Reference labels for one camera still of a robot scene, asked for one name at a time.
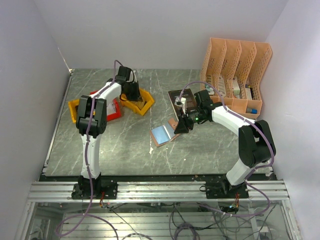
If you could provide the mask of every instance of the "blue object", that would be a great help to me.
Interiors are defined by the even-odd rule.
[[[165,127],[163,125],[152,129],[151,132],[152,132],[156,142],[159,145],[170,141],[170,138],[169,138],[169,136],[165,130]]]
[[[257,114],[258,110],[254,109],[254,108],[251,108],[251,107],[247,107],[245,112],[248,113],[248,114]]]
[[[172,126],[166,122],[164,125],[164,130],[166,130],[166,133],[169,136],[169,139],[171,140],[175,136],[175,130],[172,128]]]

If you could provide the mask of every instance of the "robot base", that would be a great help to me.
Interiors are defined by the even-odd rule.
[[[102,193],[104,193],[103,199],[117,199],[118,184],[116,182],[109,182],[102,186],[101,183],[101,173],[96,179],[92,179],[93,185],[93,198],[101,199]],[[74,200],[84,200],[90,199],[91,197],[91,187],[90,181],[83,176],[79,176],[78,183],[73,186],[71,198]]]
[[[247,185],[244,182],[232,186],[226,176],[218,182],[206,182],[200,191],[205,192],[207,199],[232,199],[237,193],[240,199],[249,198]]]

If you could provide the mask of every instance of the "brown book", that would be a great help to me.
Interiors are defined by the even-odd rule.
[[[177,97],[179,97],[180,93],[181,93],[181,89],[168,91],[169,99],[173,107],[176,119],[178,119],[178,115],[180,114],[181,106],[175,105],[175,100]],[[191,113],[197,110],[197,102],[190,88],[187,88],[184,90],[182,97],[186,99],[187,113]]]

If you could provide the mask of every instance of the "gray marble surface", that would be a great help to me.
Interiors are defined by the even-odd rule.
[[[224,174],[238,160],[238,137],[217,123],[195,125],[193,131],[156,147],[150,129],[174,118],[168,91],[198,81],[199,70],[137,69],[139,86],[155,103],[141,116],[122,107],[123,116],[107,123],[101,138],[102,175]],[[78,176],[82,168],[82,141],[72,123],[68,101],[100,89],[112,69],[75,69],[46,171],[47,176]],[[199,91],[199,84],[191,87]]]

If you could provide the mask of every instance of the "yellow tray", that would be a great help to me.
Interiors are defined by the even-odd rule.
[[[72,122],[75,124],[77,121],[77,110],[79,106],[79,99],[68,101],[68,106],[71,114]]]
[[[141,116],[143,116],[143,115],[146,114],[146,112],[152,106],[152,104],[155,103],[155,100],[153,99],[151,94],[149,92],[147,92],[146,90],[144,90],[142,88],[139,88],[139,90],[140,90],[141,97],[143,98],[143,100],[146,101],[146,104],[143,106],[142,109],[140,109],[138,106],[136,106],[131,101],[126,101],[127,97],[126,97],[125,94],[121,95],[121,99],[124,99],[124,101],[122,101],[120,99],[120,103],[121,103],[122,106],[126,106],[127,108],[130,108],[134,113],[138,113]]]

